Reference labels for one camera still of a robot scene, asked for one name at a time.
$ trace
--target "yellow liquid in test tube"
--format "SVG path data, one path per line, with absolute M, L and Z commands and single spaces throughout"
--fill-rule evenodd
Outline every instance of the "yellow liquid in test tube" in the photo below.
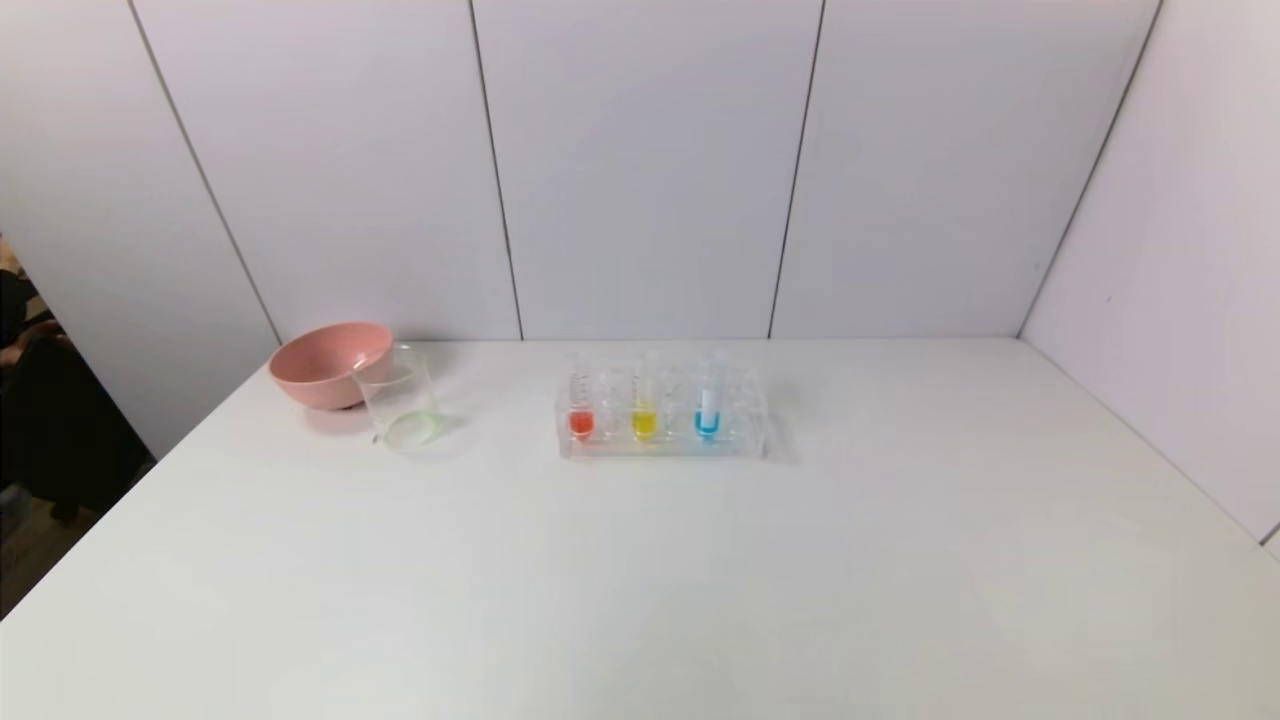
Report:
M 658 414 L 653 398 L 653 355 L 641 355 L 631 379 L 631 432 L 640 442 L 653 439 L 658 430 Z
M 631 411 L 631 430 L 639 439 L 649 439 L 658 432 L 658 414 L 649 407 L 636 407 Z

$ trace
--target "red liquid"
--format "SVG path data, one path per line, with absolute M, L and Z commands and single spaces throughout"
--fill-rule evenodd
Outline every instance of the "red liquid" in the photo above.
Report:
M 568 414 L 568 432 L 577 438 L 590 437 L 595 429 L 595 413 L 590 410 L 573 410 Z

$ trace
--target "yellow liquid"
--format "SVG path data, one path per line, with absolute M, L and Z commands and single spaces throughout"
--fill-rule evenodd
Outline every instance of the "yellow liquid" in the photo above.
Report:
M 632 410 L 631 429 L 640 439 L 649 439 L 658 430 L 658 414 L 653 410 Z

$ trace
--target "white table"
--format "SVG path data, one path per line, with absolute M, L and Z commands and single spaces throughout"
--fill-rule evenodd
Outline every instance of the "white table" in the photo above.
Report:
M 570 345 L 426 346 L 417 455 L 257 373 L 0 624 L 0 716 L 1280 717 L 1280 564 L 1030 347 L 717 345 L 767 461 L 562 460 Z

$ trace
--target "person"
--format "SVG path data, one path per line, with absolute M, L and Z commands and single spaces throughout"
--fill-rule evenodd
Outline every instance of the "person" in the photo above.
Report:
M 70 342 L 63 333 L 61 325 L 52 318 L 33 324 L 27 323 L 27 302 L 36 296 L 36 288 L 22 274 L 18 256 L 4 236 L 0 236 L 0 374 L 3 375 L 18 365 L 22 354 L 36 338 L 54 336 L 64 345 Z

